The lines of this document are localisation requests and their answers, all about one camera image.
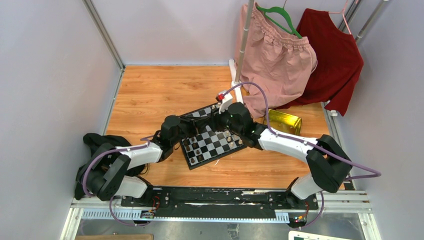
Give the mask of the black white chess board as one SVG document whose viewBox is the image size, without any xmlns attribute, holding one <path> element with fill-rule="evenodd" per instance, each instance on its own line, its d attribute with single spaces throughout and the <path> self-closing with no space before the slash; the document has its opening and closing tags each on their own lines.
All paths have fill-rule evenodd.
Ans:
<svg viewBox="0 0 424 240">
<path fill-rule="evenodd" d="M 203 148 L 203 156 L 204 156 L 204 160 L 200 163 L 194 164 L 194 165 L 190 165 L 188 163 L 188 160 L 185 157 L 185 149 L 183 146 L 183 140 L 182 139 L 180 141 L 180 144 L 182 144 L 182 153 L 185 157 L 185 160 L 187 162 L 188 168 L 190 170 L 193 170 L 195 168 L 201 167 L 205 164 L 211 163 L 215 160 L 219 160 L 220 158 L 223 158 L 225 156 L 234 154 L 240 150 L 245 149 L 247 146 L 243 143 L 243 141 L 241 140 L 241 145 L 234 147 L 234 148 L 230 148 L 229 143 L 227 142 L 227 140 L 224 137 L 223 132 L 221 131 L 213 131 L 211 130 L 210 126 L 207 125 L 205 127 L 205 130 L 194 136 L 194 137 L 188 137 L 188 138 L 200 138 L 202 140 L 204 140 L 205 142 L 205 146 Z"/>
</svg>

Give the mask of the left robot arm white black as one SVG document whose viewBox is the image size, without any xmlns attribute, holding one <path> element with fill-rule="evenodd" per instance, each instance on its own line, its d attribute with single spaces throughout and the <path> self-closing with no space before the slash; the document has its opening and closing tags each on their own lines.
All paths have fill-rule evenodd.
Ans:
<svg viewBox="0 0 424 240">
<path fill-rule="evenodd" d="M 153 193 L 139 176 L 141 168 L 164 161 L 180 140 L 196 137 L 207 126 L 216 127 L 211 116 L 170 115 L 160 130 L 144 138 L 145 143 L 140 145 L 130 145 L 117 135 L 87 133 L 83 141 L 91 150 L 91 158 L 77 171 L 74 198 L 80 200 L 87 196 L 108 201 L 115 196 L 129 196 L 140 206 L 149 206 Z"/>
</svg>

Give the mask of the yellow transparent piece tray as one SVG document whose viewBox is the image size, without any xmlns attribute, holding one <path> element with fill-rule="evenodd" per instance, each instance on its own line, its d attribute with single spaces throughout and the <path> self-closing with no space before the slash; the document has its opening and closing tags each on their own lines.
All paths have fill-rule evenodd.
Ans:
<svg viewBox="0 0 424 240">
<path fill-rule="evenodd" d="M 280 132 L 297 136 L 300 135 L 302 127 L 301 117 L 274 109 L 268 110 L 268 116 L 268 120 L 265 117 L 263 119 L 265 125 L 269 124 L 272 128 Z"/>
</svg>

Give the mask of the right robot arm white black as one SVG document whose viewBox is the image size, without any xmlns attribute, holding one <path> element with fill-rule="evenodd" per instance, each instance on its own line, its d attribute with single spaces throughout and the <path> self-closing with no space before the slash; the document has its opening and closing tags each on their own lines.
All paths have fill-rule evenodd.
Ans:
<svg viewBox="0 0 424 240">
<path fill-rule="evenodd" d="M 255 122 L 240 102 L 224 111 L 212 110 L 206 122 L 213 130 L 237 135 L 250 148 L 281 153 L 308 165 L 309 173 L 297 177 L 285 192 L 286 204 L 292 209 L 316 193 L 336 193 L 352 169 L 351 160 L 331 136 L 308 138 L 278 131 Z"/>
</svg>

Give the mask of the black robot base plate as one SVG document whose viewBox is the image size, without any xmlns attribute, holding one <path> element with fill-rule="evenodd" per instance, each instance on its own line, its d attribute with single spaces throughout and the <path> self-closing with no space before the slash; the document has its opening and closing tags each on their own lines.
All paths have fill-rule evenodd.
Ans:
<svg viewBox="0 0 424 240">
<path fill-rule="evenodd" d="M 121 206 L 151 209 L 156 220 L 284 223 L 304 226 L 318 210 L 316 195 L 287 200 L 283 189 L 159 186 L 141 198 L 123 196 Z"/>
</svg>

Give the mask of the dark chess piece cluster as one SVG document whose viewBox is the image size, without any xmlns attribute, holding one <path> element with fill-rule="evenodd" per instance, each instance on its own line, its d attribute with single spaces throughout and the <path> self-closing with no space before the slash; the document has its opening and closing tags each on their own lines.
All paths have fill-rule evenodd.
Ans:
<svg viewBox="0 0 424 240">
<path fill-rule="evenodd" d="M 182 141 L 185 151 L 185 157 L 189 165 L 195 165 L 202 162 L 203 149 L 206 146 L 205 141 L 199 137 L 186 138 Z"/>
</svg>

